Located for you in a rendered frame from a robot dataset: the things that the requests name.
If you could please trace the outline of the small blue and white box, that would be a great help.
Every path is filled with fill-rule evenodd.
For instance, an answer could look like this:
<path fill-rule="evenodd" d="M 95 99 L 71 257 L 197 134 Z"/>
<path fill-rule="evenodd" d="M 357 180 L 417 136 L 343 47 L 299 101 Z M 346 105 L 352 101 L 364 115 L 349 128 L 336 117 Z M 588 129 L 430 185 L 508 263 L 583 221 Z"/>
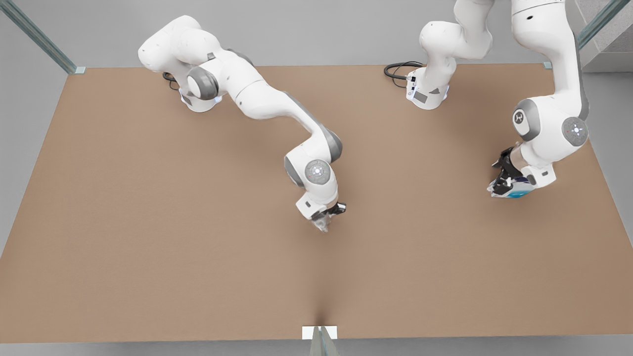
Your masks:
<path fill-rule="evenodd" d="M 512 184 L 512 187 L 504 194 L 497 194 L 494 192 L 493 182 L 489 184 L 487 190 L 491 192 L 492 197 L 497 198 L 520 198 L 534 190 L 534 186 L 525 177 L 512 178 L 509 182 Z"/>

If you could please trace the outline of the silver frame post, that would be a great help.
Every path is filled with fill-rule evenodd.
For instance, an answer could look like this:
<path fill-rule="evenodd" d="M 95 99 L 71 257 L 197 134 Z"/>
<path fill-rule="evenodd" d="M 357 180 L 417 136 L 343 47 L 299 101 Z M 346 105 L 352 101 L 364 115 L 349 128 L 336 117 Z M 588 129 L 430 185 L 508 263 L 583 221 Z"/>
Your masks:
<path fill-rule="evenodd" d="M 633 0 L 559 0 L 541 14 L 555 74 L 633 73 Z"/>
<path fill-rule="evenodd" d="M 68 75 L 85 74 L 86 67 L 78 67 L 55 45 L 41 29 L 12 0 L 0 0 L 0 11 L 24 32 Z"/>
<path fill-rule="evenodd" d="M 302 340 L 311 340 L 309 356 L 340 356 L 333 342 L 337 338 L 337 326 L 302 326 Z"/>

